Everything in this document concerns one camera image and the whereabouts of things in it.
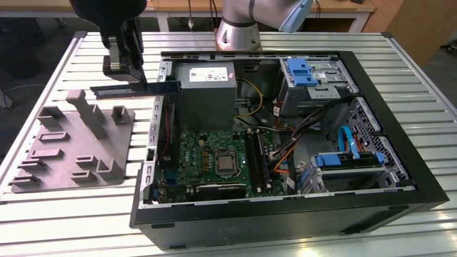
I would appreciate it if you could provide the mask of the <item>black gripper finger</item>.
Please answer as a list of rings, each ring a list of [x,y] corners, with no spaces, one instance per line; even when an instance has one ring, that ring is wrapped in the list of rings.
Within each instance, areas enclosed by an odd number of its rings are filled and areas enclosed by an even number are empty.
[[[143,69],[144,45],[139,16],[126,16],[123,23],[122,70],[131,90],[144,90],[147,79]]]

